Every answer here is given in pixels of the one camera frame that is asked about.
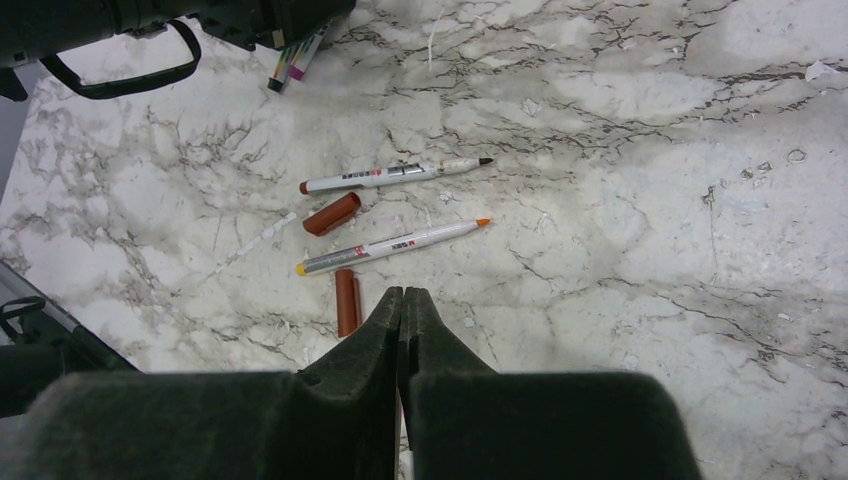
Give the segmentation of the white marker black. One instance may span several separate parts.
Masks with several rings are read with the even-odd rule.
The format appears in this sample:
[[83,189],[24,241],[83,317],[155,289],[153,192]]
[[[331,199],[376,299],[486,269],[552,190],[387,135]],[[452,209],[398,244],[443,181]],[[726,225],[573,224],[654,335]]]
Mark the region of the white marker black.
[[328,21],[297,46],[284,48],[266,87],[282,93],[290,80],[301,81],[333,23],[333,20]]

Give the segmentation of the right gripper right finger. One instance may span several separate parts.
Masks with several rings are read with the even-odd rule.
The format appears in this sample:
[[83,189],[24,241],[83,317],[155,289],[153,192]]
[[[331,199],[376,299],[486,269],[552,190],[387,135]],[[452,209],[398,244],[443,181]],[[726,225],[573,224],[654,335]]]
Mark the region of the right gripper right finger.
[[633,372],[499,373],[408,288],[401,398],[418,479],[697,479],[684,422]]

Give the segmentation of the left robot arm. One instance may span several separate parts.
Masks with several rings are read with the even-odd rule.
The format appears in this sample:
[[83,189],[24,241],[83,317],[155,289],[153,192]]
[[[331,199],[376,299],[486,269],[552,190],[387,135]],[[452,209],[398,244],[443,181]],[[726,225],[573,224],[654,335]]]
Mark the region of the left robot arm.
[[[1,4],[1,95],[14,101],[28,93],[14,70],[41,63],[72,92],[108,100],[156,90],[196,71],[202,50],[185,19],[226,43],[252,52],[281,51],[305,42],[327,22],[350,13],[355,0],[23,0]],[[173,28],[191,53],[189,62],[132,78],[86,84],[60,53],[115,35],[144,38]]]

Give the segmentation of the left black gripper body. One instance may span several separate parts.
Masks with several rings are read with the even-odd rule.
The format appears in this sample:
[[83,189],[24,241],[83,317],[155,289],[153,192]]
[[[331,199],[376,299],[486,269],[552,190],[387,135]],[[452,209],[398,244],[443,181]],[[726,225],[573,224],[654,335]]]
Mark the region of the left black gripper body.
[[118,33],[143,36],[170,21],[196,20],[207,34],[254,51],[276,51],[306,41],[330,21],[350,13],[355,0],[137,0],[114,1]]

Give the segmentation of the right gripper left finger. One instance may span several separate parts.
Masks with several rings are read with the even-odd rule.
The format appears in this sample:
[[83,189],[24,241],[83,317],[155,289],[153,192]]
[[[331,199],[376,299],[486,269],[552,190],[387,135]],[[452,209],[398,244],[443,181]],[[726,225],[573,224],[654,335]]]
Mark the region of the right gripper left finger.
[[5,479],[393,479],[403,291],[297,371],[51,375],[1,440]]

